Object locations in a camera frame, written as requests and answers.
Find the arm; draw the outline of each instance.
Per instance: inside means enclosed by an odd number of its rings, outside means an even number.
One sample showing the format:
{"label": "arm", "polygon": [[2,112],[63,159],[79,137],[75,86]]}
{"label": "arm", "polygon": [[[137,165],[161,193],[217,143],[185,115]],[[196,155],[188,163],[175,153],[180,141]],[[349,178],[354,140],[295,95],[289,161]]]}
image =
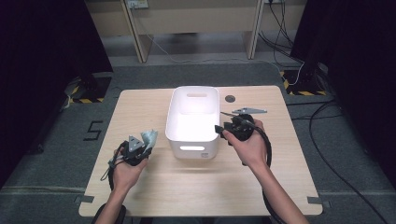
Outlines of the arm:
{"label": "arm", "polygon": [[[263,129],[262,122],[255,125]],[[275,212],[287,223],[308,223],[300,209],[290,198],[266,164],[267,150],[262,137],[256,131],[245,141],[239,141],[232,133],[223,132],[233,145],[241,161],[246,164],[262,185],[262,190]]]}
{"label": "arm", "polygon": [[107,203],[95,223],[114,223],[119,215],[120,208],[126,195],[146,167],[148,159],[142,160],[138,165],[131,166],[122,162],[114,169],[114,189],[111,191]]}

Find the person's left hand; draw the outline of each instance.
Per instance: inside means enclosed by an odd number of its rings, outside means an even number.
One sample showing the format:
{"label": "person's left hand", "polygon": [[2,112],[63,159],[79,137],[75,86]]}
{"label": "person's left hand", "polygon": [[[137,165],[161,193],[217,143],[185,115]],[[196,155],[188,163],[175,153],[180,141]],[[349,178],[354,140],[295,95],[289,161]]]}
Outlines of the person's left hand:
{"label": "person's left hand", "polygon": [[142,173],[143,169],[148,164],[149,159],[143,159],[139,164],[136,166],[132,166],[125,161],[117,161],[118,164],[114,169],[113,174],[113,183],[114,183],[114,190],[116,191],[123,191],[127,193],[131,187],[133,187],[137,179],[139,178],[140,174]]}

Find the white plastic bin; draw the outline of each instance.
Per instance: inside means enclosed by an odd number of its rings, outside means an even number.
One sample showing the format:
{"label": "white plastic bin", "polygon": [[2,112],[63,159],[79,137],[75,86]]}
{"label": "white plastic bin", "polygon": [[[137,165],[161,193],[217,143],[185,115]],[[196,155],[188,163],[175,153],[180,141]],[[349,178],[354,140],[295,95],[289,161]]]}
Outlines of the white plastic bin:
{"label": "white plastic bin", "polygon": [[219,92],[213,87],[185,86],[174,90],[165,134],[175,157],[211,159],[218,152]]}

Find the desk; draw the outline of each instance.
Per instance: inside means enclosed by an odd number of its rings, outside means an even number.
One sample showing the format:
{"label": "desk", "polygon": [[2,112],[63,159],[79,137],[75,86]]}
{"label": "desk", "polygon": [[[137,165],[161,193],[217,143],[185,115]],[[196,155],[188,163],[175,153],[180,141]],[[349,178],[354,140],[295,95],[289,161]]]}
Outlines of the desk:
{"label": "desk", "polygon": [[[253,118],[264,123],[273,147],[271,169],[305,215],[319,215],[321,204],[307,202],[318,197],[311,174],[290,120],[280,89],[275,86],[220,87],[220,111],[241,107],[265,108],[267,114]],[[110,187],[100,181],[113,150],[128,135],[145,130],[159,132],[148,166],[127,195],[127,216],[135,217],[227,217],[269,216],[262,189],[250,170],[241,164],[227,141],[219,140],[219,153],[212,160],[179,160],[165,136],[167,110],[173,89],[123,91],[94,165],[86,189],[92,203],[81,203],[79,213],[93,217],[106,202]],[[225,97],[233,95],[235,102]],[[220,115],[220,124],[230,117]]]}
{"label": "desk", "polygon": [[242,32],[248,59],[256,48],[262,0],[151,0],[148,8],[134,10],[126,1],[121,4],[141,63],[147,60],[150,39],[156,34]]}

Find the power outlet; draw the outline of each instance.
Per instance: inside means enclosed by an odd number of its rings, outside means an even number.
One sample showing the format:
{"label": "power outlet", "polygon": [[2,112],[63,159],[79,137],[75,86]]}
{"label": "power outlet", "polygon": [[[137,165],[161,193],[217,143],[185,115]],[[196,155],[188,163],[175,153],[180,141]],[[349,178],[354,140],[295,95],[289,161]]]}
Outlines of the power outlet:
{"label": "power outlet", "polygon": [[128,0],[128,8],[149,8],[148,0]]}
{"label": "power outlet", "polygon": [[[285,1],[286,0],[273,0],[272,2],[272,4],[282,4],[282,3],[285,3]],[[264,4],[265,5],[270,5],[270,1],[269,0],[264,0]]]}

